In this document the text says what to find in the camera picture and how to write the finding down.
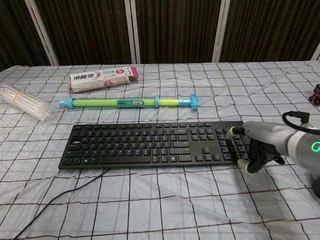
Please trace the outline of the grey black right robot hand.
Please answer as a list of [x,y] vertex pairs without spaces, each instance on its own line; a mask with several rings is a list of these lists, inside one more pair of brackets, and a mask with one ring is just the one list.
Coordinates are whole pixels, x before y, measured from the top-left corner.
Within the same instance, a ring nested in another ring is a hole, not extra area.
[[285,124],[264,121],[247,121],[241,126],[231,127],[225,135],[226,140],[235,136],[250,139],[248,159],[240,157],[237,164],[249,174],[259,172],[267,163],[285,164],[288,142],[296,131]]

